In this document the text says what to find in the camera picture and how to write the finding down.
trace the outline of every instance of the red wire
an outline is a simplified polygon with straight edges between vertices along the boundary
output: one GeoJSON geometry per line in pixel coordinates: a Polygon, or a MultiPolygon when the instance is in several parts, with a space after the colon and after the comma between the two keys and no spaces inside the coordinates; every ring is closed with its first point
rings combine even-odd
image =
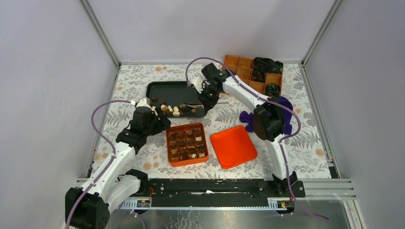
{"type": "Polygon", "coordinates": [[[150,198],[152,197],[152,194],[153,194],[153,188],[148,188],[148,190],[149,190],[149,192],[150,192],[150,194],[149,194],[149,204],[150,204],[150,198]]]}

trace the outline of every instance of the floor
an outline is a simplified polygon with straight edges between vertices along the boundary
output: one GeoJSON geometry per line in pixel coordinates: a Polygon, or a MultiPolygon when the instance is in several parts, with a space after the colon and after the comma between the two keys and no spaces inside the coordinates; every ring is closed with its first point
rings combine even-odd
{"type": "MultiPolygon", "coordinates": [[[[311,200],[302,201],[302,204],[311,212],[329,217],[331,222],[324,222],[311,216],[280,217],[274,211],[263,210],[148,210],[141,217],[148,229],[351,228],[345,206],[339,200],[311,200]]],[[[301,208],[294,210],[294,213],[297,212],[302,212],[301,208]]],[[[135,218],[129,210],[115,210],[106,228],[142,228],[142,223],[139,216],[135,218]]]]}
{"type": "MultiPolygon", "coordinates": [[[[194,64],[189,69],[189,76],[202,76],[202,64],[194,64]]],[[[146,87],[153,81],[184,81],[185,64],[168,65],[122,65],[112,100],[139,100],[145,96],[146,87]]],[[[301,78],[298,64],[284,64],[282,96],[294,106],[302,122],[301,132],[286,141],[286,150],[290,165],[295,168],[299,178],[330,178],[325,153],[316,128],[316,121],[311,110],[307,92],[301,78]]],[[[266,146],[254,133],[250,133],[258,157],[252,161],[231,169],[223,169],[209,142],[209,136],[219,131],[244,125],[238,119],[242,111],[248,111],[242,103],[226,94],[220,96],[219,103],[203,118],[171,119],[172,126],[201,122],[208,139],[209,160],[206,163],[172,167],[168,162],[165,133],[150,136],[147,143],[128,163],[122,172],[131,168],[144,171],[150,178],[271,178],[272,166],[266,146]]],[[[128,125],[134,109],[128,104],[112,104],[104,126],[103,134],[115,139],[117,134],[128,125]]],[[[111,147],[101,140],[96,149],[93,172],[107,158],[111,147]]]]}

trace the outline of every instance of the black tray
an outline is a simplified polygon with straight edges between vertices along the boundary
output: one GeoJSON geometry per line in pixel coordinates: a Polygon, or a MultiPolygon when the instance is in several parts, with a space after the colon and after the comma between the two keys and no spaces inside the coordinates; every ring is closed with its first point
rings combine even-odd
{"type": "MultiPolygon", "coordinates": [[[[155,107],[160,107],[159,101],[165,100],[166,106],[175,106],[180,108],[181,103],[200,104],[201,101],[195,97],[197,90],[188,88],[186,81],[159,81],[151,82],[146,88],[146,97],[151,99],[156,96],[158,101],[154,103],[155,107]]],[[[207,113],[204,109],[196,109],[193,113],[190,111],[184,112],[182,117],[204,117],[207,113]]],[[[181,118],[180,116],[168,116],[168,118],[181,118]]]]}

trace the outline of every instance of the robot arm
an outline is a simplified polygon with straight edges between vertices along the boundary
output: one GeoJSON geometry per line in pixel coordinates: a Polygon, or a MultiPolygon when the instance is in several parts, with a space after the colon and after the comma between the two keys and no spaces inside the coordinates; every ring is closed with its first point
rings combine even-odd
{"type": "Polygon", "coordinates": [[[115,182],[121,169],[131,161],[139,149],[146,143],[146,138],[170,128],[171,122],[160,108],[157,115],[149,106],[149,99],[143,98],[135,105],[132,120],[118,134],[114,147],[116,154],[110,153],[100,168],[79,189],[70,188],[65,195],[65,220],[81,195],[70,221],[77,228],[104,228],[110,212],[119,206],[127,197],[137,193],[145,194],[148,186],[148,175],[130,170],[119,181],[115,182]]]}
{"type": "MultiPolygon", "coordinates": [[[[225,71],[219,71],[214,64],[205,66],[202,70],[203,75],[209,82],[203,88],[201,79],[197,78],[193,82],[198,93],[197,97],[203,102],[205,109],[211,109],[217,103],[220,92],[226,92],[233,95],[241,101],[245,106],[254,113],[253,127],[256,135],[264,140],[270,158],[273,164],[273,177],[283,180],[287,178],[286,166],[284,158],[278,144],[279,140],[284,137],[285,119],[282,109],[271,104],[263,103],[259,98],[265,98],[273,102],[279,103],[276,97],[267,98],[265,95],[256,93],[254,96],[245,90],[242,85],[249,88],[236,75],[237,81],[230,77],[230,74],[225,71]]],[[[293,176],[291,180],[296,180],[296,175],[293,169],[289,169],[289,176],[293,176]]]]}

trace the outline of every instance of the orange tray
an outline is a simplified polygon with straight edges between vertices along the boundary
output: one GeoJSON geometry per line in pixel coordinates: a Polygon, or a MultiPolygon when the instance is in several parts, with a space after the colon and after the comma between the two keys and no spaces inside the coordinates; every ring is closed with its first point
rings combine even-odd
{"type": "Polygon", "coordinates": [[[257,157],[255,146],[241,125],[211,135],[211,144],[219,164],[229,169],[257,157]]]}
{"type": "Polygon", "coordinates": [[[253,59],[245,58],[241,56],[226,55],[224,64],[234,73],[236,73],[239,78],[251,88],[255,89],[257,92],[264,94],[266,86],[270,83],[275,83],[280,86],[280,95],[283,87],[283,72],[281,74],[276,73],[266,73],[266,81],[264,83],[256,82],[253,80],[253,59]]]}
{"type": "Polygon", "coordinates": [[[171,166],[186,166],[208,161],[207,141],[202,123],[174,126],[166,130],[166,140],[167,156],[171,166]]]}

